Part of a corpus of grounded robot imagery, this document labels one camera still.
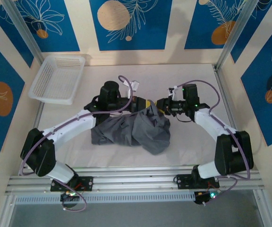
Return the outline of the grey t-shirt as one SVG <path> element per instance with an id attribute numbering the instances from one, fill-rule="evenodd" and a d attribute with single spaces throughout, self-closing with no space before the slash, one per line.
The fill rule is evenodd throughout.
<path id="1" fill-rule="evenodd" d="M 91 129 L 93 145 L 117 144 L 141 146 L 152 155 L 158 155 L 170 145 L 170 121 L 155 109 L 146 108 L 137 113 L 110 117 Z"/>

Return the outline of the white plastic mesh basket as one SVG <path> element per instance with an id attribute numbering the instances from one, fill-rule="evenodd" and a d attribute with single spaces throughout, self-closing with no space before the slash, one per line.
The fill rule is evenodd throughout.
<path id="1" fill-rule="evenodd" d="M 47 56 L 32 82 L 28 96 L 43 103 L 73 104 L 84 66 L 85 58 L 81 56 Z"/>

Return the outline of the white table cover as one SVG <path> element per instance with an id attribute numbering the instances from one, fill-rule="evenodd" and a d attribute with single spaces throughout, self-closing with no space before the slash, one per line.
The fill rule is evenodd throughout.
<path id="1" fill-rule="evenodd" d="M 196 80 L 200 101 L 210 107 L 216 105 L 213 112 L 229 123 L 223 100 L 217 98 L 219 87 L 211 64 L 86 66 L 73 104 L 45 104 L 38 128 L 53 127 L 76 115 L 106 81 L 118 81 L 119 75 L 138 81 L 136 95 L 153 101 L 166 97 L 170 87 Z M 142 147 L 93 145 L 91 132 L 85 131 L 59 148 L 56 159 L 71 167 L 194 166 L 214 160 L 216 143 L 201 126 L 187 122 L 184 115 L 169 120 L 170 146 L 159 155 Z"/>

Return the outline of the aluminium side rail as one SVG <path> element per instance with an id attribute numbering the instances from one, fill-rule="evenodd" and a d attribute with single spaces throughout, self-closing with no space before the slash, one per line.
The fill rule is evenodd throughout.
<path id="1" fill-rule="evenodd" d="M 35 120 L 34 120 L 32 128 L 37 128 L 38 127 L 38 125 L 40 123 L 41 115 L 42 115 L 42 112 L 43 112 L 43 108 L 44 108 L 44 103 L 40 102 L 39 105 L 38 105 L 38 109 L 37 109 L 37 112 L 36 112 L 36 116 L 35 116 Z M 22 175 L 21 172 L 22 172 L 22 170 L 24 168 L 25 168 L 25 164 L 22 161 L 21 165 L 19 167 L 18 176 Z"/>
<path id="2" fill-rule="evenodd" d="M 226 108 L 230 125 L 231 127 L 237 129 L 238 131 L 241 131 L 240 124 L 237 120 L 236 108 L 233 104 L 233 99 L 229 91 L 228 84 L 224 78 L 224 74 L 220 70 L 216 69 L 216 64 L 212 64 L 212 67 L 213 67 L 213 71 L 217 80 L 221 98 Z"/>

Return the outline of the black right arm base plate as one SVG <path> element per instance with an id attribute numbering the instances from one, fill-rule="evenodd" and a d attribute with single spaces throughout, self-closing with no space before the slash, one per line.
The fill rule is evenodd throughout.
<path id="1" fill-rule="evenodd" d="M 179 190 L 196 189 L 196 181 L 192 174 L 176 175 L 173 178 L 173 182 Z"/>

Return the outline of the aluminium corner post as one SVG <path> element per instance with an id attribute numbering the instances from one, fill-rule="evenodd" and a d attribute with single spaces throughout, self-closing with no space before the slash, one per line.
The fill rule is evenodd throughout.
<path id="1" fill-rule="evenodd" d="M 246 0 L 243 9 L 240 12 L 239 17 L 222 49 L 222 52 L 214 65 L 215 72 L 219 72 L 224 65 L 226 59 L 229 57 L 233 47 L 235 46 L 237 40 L 239 39 L 245 25 L 247 24 L 251 14 L 253 13 L 259 0 Z"/>
<path id="2" fill-rule="evenodd" d="M 30 32 L 27 24 L 25 23 L 23 17 L 21 16 L 19 10 L 17 9 L 15 3 L 12 0 L 0 0 L 2 6 L 19 32 L 20 36 L 24 40 L 28 49 L 32 53 L 33 57 L 37 60 L 37 62 L 42 65 L 44 61 L 44 57 L 42 52 L 34 39 L 32 33 Z"/>

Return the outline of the aluminium mounting rail frame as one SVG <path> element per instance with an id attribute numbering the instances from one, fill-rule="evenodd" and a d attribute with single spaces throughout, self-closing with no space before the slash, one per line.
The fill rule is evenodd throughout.
<path id="1" fill-rule="evenodd" d="M 93 193 L 170 192 L 177 191 L 173 182 L 176 175 L 189 174 L 191 166 L 153 167 L 85 167 L 76 168 L 80 176 L 93 177 Z M 49 194 L 48 177 L 12 176 L 5 189 L 6 195 Z"/>

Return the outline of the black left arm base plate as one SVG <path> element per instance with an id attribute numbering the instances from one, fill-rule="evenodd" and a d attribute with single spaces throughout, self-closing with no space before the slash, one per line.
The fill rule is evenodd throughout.
<path id="1" fill-rule="evenodd" d="M 74 189 L 77 192 L 91 192 L 93 187 L 93 177 L 92 176 L 78 176 L 74 177 L 67 184 L 62 185 L 56 180 L 52 180 L 50 191 L 51 192 L 66 192 Z"/>

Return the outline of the aluminium frame leg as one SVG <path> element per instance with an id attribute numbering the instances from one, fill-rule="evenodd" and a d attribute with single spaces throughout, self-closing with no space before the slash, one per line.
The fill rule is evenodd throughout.
<path id="1" fill-rule="evenodd" d="M 253 190 L 264 227 L 272 227 L 272 201 L 265 189 Z"/>
<path id="2" fill-rule="evenodd" d="M 6 195 L 2 200 L 0 211 L 0 227 L 9 227 L 13 210 L 16 204 L 15 195 Z"/>

